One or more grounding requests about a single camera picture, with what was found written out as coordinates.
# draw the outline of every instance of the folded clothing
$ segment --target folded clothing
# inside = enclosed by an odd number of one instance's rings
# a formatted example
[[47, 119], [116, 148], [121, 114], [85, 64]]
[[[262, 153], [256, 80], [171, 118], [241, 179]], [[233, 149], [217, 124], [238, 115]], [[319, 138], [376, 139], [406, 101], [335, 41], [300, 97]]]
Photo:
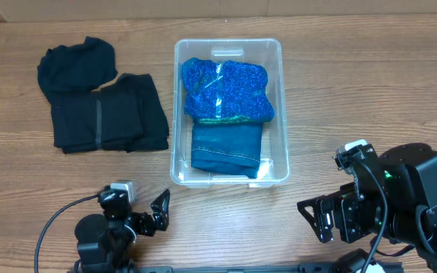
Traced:
[[262, 123], [274, 117], [266, 96], [267, 72], [260, 65], [191, 58], [181, 73], [187, 91], [185, 114], [196, 123]]
[[64, 153], [96, 149], [167, 149], [169, 127], [150, 75], [113, 80], [115, 52], [101, 39], [49, 49], [38, 66], [38, 82], [52, 105], [55, 142]]
[[191, 166], [257, 178], [263, 124], [193, 125]]

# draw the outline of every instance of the wood grain surface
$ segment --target wood grain surface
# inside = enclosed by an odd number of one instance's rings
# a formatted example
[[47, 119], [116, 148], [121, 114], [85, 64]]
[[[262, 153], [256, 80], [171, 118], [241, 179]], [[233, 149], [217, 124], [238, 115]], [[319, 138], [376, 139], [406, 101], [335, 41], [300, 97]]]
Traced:
[[[169, 124], [179, 39], [279, 40], [290, 181], [269, 189], [189, 190], [171, 182], [169, 150], [64, 155], [52, 145], [36, 66], [46, 49], [82, 43], [85, 36], [115, 47], [120, 73], [152, 75]], [[161, 191], [171, 190], [169, 229], [134, 246], [142, 266], [295, 265], [367, 248], [371, 236], [349, 245], [335, 233], [335, 241], [320, 243], [296, 209], [297, 201], [351, 182], [330, 156], [359, 138], [378, 152], [411, 142], [437, 150], [437, 15], [0, 24], [0, 273], [31, 272], [36, 240], [53, 213], [122, 178], [136, 181], [137, 211], [149, 211]], [[71, 269], [78, 259], [74, 226], [100, 211], [92, 201], [57, 218], [43, 241], [41, 272]], [[401, 247], [384, 240], [380, 249]], [[382, 260], [428, 272], [415, 253]]]

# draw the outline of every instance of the folded dark blue cloth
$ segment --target folded dark blue cloth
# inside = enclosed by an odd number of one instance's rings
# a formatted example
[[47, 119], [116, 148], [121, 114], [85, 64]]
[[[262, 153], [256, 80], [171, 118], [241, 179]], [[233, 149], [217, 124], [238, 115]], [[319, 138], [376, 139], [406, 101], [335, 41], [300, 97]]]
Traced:
[[191, 166], [257, 178], [263, 124], [193, 125]]
[[260, 65], [191, 58], [181, 73], [187, 90], [185, 114], [196, 123], [262, 123], [274, 117], [266, 96], [267, 72]]

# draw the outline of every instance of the black folded garment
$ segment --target black folded garment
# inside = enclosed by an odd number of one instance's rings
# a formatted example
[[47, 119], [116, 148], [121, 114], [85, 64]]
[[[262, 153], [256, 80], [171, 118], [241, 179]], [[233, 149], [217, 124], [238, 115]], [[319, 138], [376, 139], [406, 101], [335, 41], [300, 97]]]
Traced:
[[61, 45], [42, 58], [38, 78], [52, 105], [54, 145], [64, 153], [167, 149], [168, 122], [150, 75], [123, 74], [91, 92], [112, 80], [112, 71], [117, 73], [114, 49], [89, 37], [83, 45]]

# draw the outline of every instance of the white plastic bin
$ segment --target white plastic bin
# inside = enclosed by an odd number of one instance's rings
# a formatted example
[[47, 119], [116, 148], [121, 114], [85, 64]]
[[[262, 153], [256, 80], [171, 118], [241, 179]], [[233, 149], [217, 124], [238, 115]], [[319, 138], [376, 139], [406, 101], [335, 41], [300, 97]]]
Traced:
[[[266, 95], [275, 110], [271, 122], [264, 123], [261, 165], [257, 179], [225, 175], [191, 167], [191, 130], [193, 121], [184, 113], [187, 91], [181, 79], [181, 66], [190, 58], [212, 61], [242, 61], [262, 65], [269, 77]], [[285, 85], [281, 44], [275, 39], [182, 39], [174, 47], [173, 140], [171, 179], [189, 188], [216, 184], [249, 184], [270, 187], [284, 183], [290, 176]]]

